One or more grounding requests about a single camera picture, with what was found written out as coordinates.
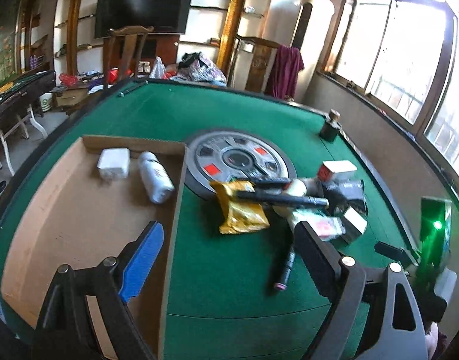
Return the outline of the person's right hand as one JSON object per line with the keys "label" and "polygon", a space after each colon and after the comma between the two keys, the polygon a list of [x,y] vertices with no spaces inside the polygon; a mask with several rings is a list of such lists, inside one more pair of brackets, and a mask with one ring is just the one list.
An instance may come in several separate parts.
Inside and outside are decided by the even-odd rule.
{"label": "person's right hand", "polygon": [[447,347],[447,336],[440,332],[436,322],[432,322],[425,335],[427,356],[429,360],[437,359]]}

